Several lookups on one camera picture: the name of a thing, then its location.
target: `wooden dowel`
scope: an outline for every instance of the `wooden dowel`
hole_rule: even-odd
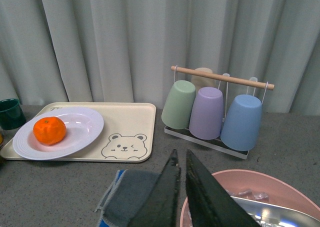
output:
[[[200,77],[205,77],[209,79],[214,79],[218,81],[225,81],[229,83],[235,83],[243,86],[250,86],[250,87],[256,87],[260,89],[267,89],[270,91],[273,91],[275,88],[275,85],[272,83],[263,83],[263,82],[256,82],[256,81],[251,81],[248,79],[243,79],[243,78],[235,78],[235,77],[228,77],[228,76],[223,76],[221,74],[216,74],[216,73],[208,73],[208,72],[203,72],[199,70],[194,70],[194,69],[189,69],[189,68],[182,68],[182,67],[175,67],[171,66],[172,71],[180,72],[180,73],[185,73],[188,75],[193,75],[193,76],[200,76]]]

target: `gray countertop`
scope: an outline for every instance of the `gray countertop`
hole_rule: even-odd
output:
[[[27,120],[42,108],[22,106]],[[94,210],[117,170],[160,173],[173,149],[181,165],[177,218],[186,198],[187,149],[211,173],[258,171],[286,182],[320,206],[320,116],[265,113],[257,145],[246,160],[166,134],[164,127],[157,110],[152,154],[142,163],[0,160],[0,227],[94,227],[100,215]],[[4,143],[16,131],[2,130]]]

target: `cloth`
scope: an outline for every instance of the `cloth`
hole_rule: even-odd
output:
[[[159,173],[145,170],[118,170],[100,200],[97,227],[126,227],[147,200]]]

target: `curtain fold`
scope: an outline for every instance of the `curtain fold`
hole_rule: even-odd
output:
[[[0,99],[162,108],[179,65],[275,84],[263,111],[320,115],[319,36],[319,0],[0,0]],[[228,105],[246,91],[230,84]]]

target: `pink bowl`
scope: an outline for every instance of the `pink bowl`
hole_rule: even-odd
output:
[[[226,190],[238,193],[251,189],[252,192],[266,192],[269,203],[306,213],[320,220],[320,208],[304,194],[287,183],[264,173],[245,169],[228,169],[212,174]],[[180,216],[180,227],[189,227],[188,198],[185,199]]]

